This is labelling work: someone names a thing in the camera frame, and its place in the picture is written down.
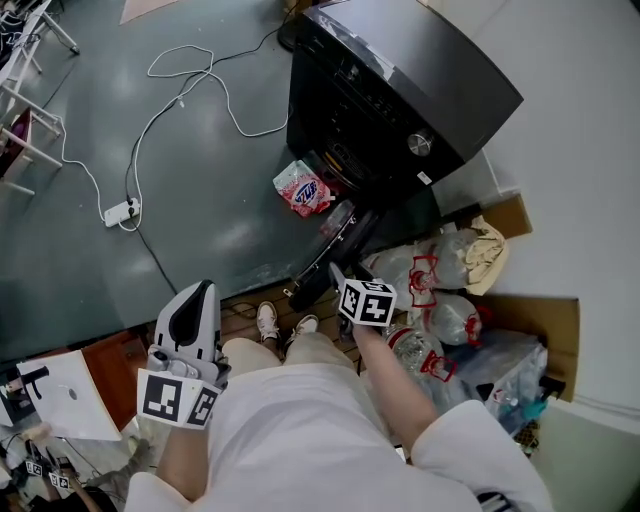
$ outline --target control knob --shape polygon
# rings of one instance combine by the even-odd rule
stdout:
[[[427,156],[431,153],[433,139],[433,135],[431,135],[427,130],[420,130],[407,137],[407,145],[414,155]]]

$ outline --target red and white package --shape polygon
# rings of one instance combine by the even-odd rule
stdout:
[[[273,178],[273,185],[301,217],[326,210],[332,199],[329,187],[302,160],[292,162]]]

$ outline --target white wall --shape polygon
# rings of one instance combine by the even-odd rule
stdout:
[[[495,291],[579,297],[578,400],[634,416],[640,409],[640,13],[629,0],[434,4],[524,97],[486,147],[500,186],[521,189],[534,228],[513,240]]]
[[[531,458],[555,512],[618,512],[640,483],[640,437],[552,408]]]

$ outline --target black oven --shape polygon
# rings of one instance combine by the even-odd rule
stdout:
[[[348,216],[339,238],[312,251],[296,278],[294,309],[328,287],[329,261],[344,268],[357,258],[386,209],[470,160],[521,102],[486,55],[416,0],[348,0],[305,11],[287,144],[298,158],[313,153],[321,161],[314,170],[358,214]],[[352,230],[356,241],[345,236]]]

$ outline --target power strip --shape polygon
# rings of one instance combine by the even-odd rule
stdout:
[[[140,215],[140,203],[134,197],[131,199],[131,204],[125,201],[104,212],[104,224],[110,228],[138,215]]]

